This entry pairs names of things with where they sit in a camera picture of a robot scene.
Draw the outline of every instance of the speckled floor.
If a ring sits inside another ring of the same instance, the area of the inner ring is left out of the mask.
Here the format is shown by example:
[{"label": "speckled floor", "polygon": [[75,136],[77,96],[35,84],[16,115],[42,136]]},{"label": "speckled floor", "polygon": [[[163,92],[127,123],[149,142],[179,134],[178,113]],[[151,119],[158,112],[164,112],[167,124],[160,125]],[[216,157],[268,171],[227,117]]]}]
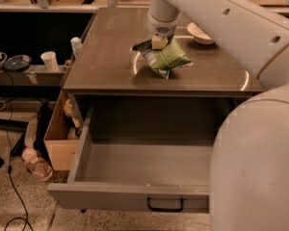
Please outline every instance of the speckled floor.
[{"label": "speckled floor", "polygon": [[[12,119],[29,121],[35,114],[32,109],[13,109]],[[0,112],[0,118],[10,118],[10,110]],[[9,132],[14,146],[21,133]],[[0,231],[5,230],[13,218],[25,218],[25,210],[9,179],[10,145],[6,131],[0,130],[0,156],[5,164],[0,167]],[[28,220],[35,231],[78,230],[193,230],[209,231],[209,217],[205,214],[165,214],[62,209],[47,192],[50,182],[64,182],[68,172],[56,171],[47,182],[41,182],[27,171],[20,157],[12,157],[12,179],[28,211]],[[12,221],[6,230],[23,230],[24,222]],[[31,230],[27,225],[24,230]]]}]

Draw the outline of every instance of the cup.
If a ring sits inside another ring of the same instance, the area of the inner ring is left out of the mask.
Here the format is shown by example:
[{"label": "cup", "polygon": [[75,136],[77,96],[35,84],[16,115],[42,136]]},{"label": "cup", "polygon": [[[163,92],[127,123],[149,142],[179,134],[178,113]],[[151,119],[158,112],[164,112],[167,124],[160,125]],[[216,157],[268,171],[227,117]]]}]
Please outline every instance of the cup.
[{"label": "cup", "polygon": [[40,55],[42,61],[45,63],[49,72],[59,71],[56,53],[53,51],[46,51]]}]

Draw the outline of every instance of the snack bag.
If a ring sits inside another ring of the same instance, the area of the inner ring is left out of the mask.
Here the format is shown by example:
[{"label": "snack bag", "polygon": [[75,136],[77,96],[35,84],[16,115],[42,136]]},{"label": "snack bag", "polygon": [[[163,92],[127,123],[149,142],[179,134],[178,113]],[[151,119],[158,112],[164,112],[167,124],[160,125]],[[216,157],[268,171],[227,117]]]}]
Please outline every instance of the snack bag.
[{"label": "snack bag", "polygon": [[151,39],[134,45],[132,50],[139,51],[150,68],[165,79],[169,79],[171,70],[193,65],[174,37],[169,38],[168,44],[161,50],[152,49]]}]

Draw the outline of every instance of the black handle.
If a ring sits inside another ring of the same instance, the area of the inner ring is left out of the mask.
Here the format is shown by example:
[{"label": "black handle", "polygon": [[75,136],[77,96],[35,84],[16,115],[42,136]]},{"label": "black handle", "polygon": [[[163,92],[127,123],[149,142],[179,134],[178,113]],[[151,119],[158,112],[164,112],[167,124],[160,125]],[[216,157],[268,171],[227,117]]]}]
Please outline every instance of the black handle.
[{"label": "black handle", "polygon": [[149,210],[151,210],[152,212],[182,212],[184,210],[184,200],[183,199],[180,199],[180,203],[181,203],[181,206],[180,208],[176,208],[176,209],[169,209],[169,208],[157,208],[157,207],[152,207],[151,206],[151,198],[148,197],[146,199],[146,205],[147,205],[147,208]]}]

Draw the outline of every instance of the plastic bottle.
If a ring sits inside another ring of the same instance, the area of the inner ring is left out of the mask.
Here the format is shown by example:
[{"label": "plastic bottle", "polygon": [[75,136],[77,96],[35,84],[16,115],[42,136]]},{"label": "plastic bottle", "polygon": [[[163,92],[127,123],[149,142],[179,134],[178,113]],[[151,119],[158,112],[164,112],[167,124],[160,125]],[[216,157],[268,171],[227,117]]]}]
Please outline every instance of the plastic bottle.
[{"label": "plastic bottle", "polygon": [[71,47],[73,49],[74,56],[77,59],[79,51],[80,51],[81,47],[83,46],[83,43],[78,37],[74,37],[70,40],[70,44],[71,44]]}]

